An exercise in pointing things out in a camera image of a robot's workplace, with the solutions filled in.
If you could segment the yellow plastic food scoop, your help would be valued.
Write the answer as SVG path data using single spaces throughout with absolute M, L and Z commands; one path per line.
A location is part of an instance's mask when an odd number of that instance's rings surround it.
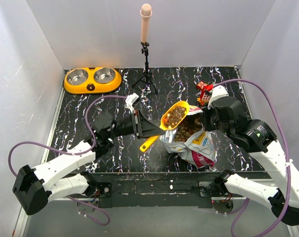
M 160 121 L 160 128 L 163 131 L 175 129 L 186 117 L 189 112 L 189 104 L 186 101 L 179 101 L 175 103 L 162 116 Z M 141 146 L 140 151 L 143 153 L 160 137 L 160 135 L 151 136 Z

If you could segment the white cartoon pet food bag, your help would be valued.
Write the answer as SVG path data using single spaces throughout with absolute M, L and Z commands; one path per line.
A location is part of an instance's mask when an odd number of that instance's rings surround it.
M 168 153 L 177 153 L 196 168 L 212 167 L 216 156 L 211 133 L 203 129 L 202 115 L 202 109 L 189 106 L 188 115 L 177 128 L 159 137 Z

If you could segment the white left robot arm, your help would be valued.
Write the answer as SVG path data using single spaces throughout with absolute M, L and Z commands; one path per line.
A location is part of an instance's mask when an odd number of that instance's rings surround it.
M 94 196 L 98 185 L 87 174 L 73 177 L 68 174 L 105 155 L 113 147 L 113 138 L 133 134 L 139 139 L 149 139 L 165 133 L 148 121 L 140 110 L 134 110 L 120 121 L 115 121 L 108 112 L 102 112 L 97 115 L 92 131 L 90 137 L 66 154 L 33 168 L 25 165 L 19 169 L 12 191 L 27 215 L 40 212 L 50 201 L 61 197 L 72 194 Z

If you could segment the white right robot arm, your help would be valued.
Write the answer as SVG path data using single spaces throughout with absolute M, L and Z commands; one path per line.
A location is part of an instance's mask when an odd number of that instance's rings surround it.
M 229 106 L 205 109 L 202 124 L 207 131 L 221 131 L 243 148 L 276 184 L 265 186 L 226 169 L 211 183 L 211 190 L 223 197 L 229 193 L 247 197 L 269 208 L 281 222 L 299 225 L 299 171 L 286 161 L 271 128 L 262 120 L 247 118 L 242 109 Z

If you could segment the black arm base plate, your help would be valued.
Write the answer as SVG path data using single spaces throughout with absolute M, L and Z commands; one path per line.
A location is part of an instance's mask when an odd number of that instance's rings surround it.
M 217 191 L 213 181 L 219 173 L 151 172 L 89 173 L 84 176 L 92 184 L 100 208 L 197 206 L 212 208 L 212 200 L 228 203 L 233 195 Z

